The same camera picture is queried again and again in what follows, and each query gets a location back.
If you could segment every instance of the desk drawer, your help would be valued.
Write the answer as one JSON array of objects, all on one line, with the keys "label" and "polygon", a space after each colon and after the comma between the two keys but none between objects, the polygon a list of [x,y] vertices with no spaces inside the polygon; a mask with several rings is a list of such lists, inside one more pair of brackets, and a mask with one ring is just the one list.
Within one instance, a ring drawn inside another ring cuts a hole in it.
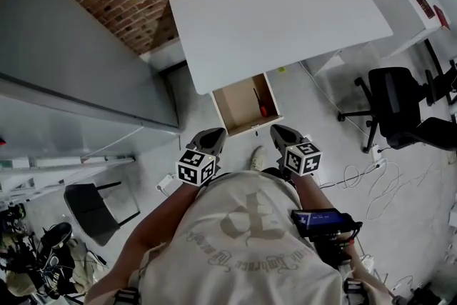
[{"label": "desk drawer", "polygon": [[[261,115],[254,89],[266,108],[267,117]],[[229,136],[255,131],[283,119],[265,73],[217,89],[211,98]]]}]

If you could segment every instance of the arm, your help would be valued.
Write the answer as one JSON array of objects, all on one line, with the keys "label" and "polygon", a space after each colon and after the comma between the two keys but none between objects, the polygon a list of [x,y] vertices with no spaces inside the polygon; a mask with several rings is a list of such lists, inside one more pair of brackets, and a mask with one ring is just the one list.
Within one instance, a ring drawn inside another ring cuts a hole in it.
[{"label": "arm", "polygon": [[131,274],[140,266],[144,254],[162,243],[169,243],[187,209],[194,202],[199,187],[182,184],[134,229],[127,239],[113,269],[89,290],[85,303],[129,285]]},{"label": "arm", "polygon": [[[325,194],[323,194],[322,190],[318,187],[310,175],[297,176],[292,174],[292,182],[297,188],[298,197],[300,198],[303,210],[333,208],[331,202],[327,199]],[[372,285],[372,287],[381,292],[388,294],[388,289],[384,286],[384,284],[378,281],[378,279],[374,276],[370,275],[365,269],[354,245],[347,246],[345,251],[352,258],[351,268],[353,269],[353,277]]]}]

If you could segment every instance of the power adapter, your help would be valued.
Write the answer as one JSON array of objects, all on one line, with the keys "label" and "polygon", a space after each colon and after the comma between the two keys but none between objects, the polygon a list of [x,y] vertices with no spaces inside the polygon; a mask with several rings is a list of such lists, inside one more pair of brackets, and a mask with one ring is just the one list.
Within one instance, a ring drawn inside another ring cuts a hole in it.
[{"label": "power adapter", "polygon": [[371,160],[374,164],[376,164],[376,168],[381,168],[383,166],[382,162],[382,155],[381,152],[379,152],[379,145],[373,145],[369,151]]},{"label": "power adapter", "polygon": [[165,188],[173,181],[173,176],[171,174],[167,174],[160,182],[157,184],[156,189],[160,191],[165,196],[170,196],[168,192],[165,191]]}]

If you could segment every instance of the white sneaker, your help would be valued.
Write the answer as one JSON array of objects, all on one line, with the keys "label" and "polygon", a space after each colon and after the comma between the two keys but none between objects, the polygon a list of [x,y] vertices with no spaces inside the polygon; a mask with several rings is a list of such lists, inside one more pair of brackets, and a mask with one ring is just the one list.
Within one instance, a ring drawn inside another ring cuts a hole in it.
[{"label": "white sneaker", "polygon": [[250,170],[263,171],[265,169],[265,160],[266,160],[266,149],[264,146],[260,145],[252,153]]}]

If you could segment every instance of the red item on shelf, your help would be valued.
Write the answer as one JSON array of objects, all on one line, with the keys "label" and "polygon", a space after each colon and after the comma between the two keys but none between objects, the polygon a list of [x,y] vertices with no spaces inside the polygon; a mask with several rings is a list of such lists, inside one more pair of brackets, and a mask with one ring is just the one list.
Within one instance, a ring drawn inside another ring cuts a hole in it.
[{"label": "red item on shelf", "polygon": [[435,9],[436,15],[438,16],[438,19],[441,22],[441,26],[450,31],[451,28],[449,28],[448,20],[446,19],[446,16],[444,15],[443,11],[440,8],[438,8],[436,5],[433,6],[433,9]]},{"label": "red item on shelf", "polygon": [[422,10],[428,17],[428,19],[432,19],[435,16],[435,12],[431,8],[430,4],[426,0],[416,0],[419,5],[421,6]]}]

